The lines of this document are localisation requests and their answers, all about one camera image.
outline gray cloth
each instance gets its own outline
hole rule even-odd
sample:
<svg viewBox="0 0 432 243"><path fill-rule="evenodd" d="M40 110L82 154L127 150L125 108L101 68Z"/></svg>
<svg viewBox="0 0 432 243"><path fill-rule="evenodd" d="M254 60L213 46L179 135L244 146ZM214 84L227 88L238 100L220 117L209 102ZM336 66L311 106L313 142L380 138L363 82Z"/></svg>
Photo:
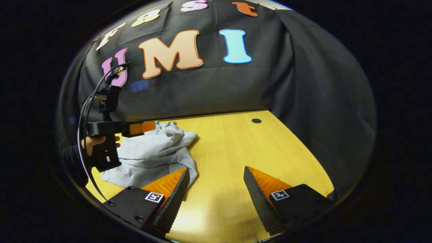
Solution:
<svg viewBox="0 0 432 243"><path fill-rule="evenodd" d="M187 146L196 137L196 133L180 129L175 122L156 121L155 130L137 137L123 137L123 142L117 149L122 165L104 171L102 180L122 187L141 188L187 167L191 177L189 187L198 173Z"/></svg>

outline black sleeve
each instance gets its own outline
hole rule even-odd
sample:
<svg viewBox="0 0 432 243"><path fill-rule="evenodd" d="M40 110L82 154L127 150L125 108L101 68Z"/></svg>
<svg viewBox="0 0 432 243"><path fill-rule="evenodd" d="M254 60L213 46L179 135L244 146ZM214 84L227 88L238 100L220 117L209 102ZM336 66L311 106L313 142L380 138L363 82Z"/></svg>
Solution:
<svg viewBox="0 0 432 243"><path fill-rule="evenodd" d="M79 157L78 145L75 144L73 146L69 146L63 149L61 152L61 159L67 169L67 172L80 187L85 187L89 182L89 179Z"/></svg>

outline blue letter i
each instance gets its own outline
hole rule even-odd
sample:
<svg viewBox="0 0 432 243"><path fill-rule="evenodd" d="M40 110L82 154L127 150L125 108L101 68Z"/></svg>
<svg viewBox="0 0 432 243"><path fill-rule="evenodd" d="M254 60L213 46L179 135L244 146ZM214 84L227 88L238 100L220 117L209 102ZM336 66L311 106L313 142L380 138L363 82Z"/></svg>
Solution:
<svg viewBox="0 0 432 243"><path fill-rule="evenodd" d="M227 63L247 63L252 58L246 53L243 36L246 32L239 29L223 29L219 34L225 37L228 55L223 58Z"/></svg>

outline black fabric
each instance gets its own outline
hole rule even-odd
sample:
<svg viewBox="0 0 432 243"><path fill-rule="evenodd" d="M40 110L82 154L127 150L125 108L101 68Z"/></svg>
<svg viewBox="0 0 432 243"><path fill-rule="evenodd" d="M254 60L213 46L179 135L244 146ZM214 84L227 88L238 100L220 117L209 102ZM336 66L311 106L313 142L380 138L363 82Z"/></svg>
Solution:
<svg viewBox="0 0 432 243"><path fill-rule="evenodd" d="M76 136L77 114L103 76L101 64L126 47L130 62L113 120L145 120L251 110L270 110L313 153L328 173L336 196L346 193L362 176L373 149L376 131L371 88L360 65L347 49L317 24L291 10L258 4L252 17L232 1L208 0L203 10L181 12L184 1L135 11L113 23L98 40L84 48L71 66L60 96L57 122L60 145ZM159 17L137 27L140 15L161 9ZM103 36L125 26L96 51ZM231 64L223 29L240 29L252 62ZM204 64L166 71L143 79L143 51L138 45L159 38L170 45L181 31L198 30L198 55ZM97 102L89 121L101 121Z"/></svg>

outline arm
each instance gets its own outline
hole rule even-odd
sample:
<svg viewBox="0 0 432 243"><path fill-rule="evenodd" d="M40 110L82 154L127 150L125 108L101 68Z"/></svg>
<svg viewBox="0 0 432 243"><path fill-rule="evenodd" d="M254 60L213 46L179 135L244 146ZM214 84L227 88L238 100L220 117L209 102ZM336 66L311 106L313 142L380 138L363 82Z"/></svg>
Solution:
<svg viewBox="0 0 432 243"><path fill-rule="evenodd" d="M88 156L92 156L93 146L101 144L105 141L106 137L86 137L86 147ZM84 148L84 140L81 141L81 148ZM61 158L66 166L67 171L72 176L73 180L80 186L85 187L89 179L84 171L83 164L79 157L78 145L69 146L62 151Z"/></svg>

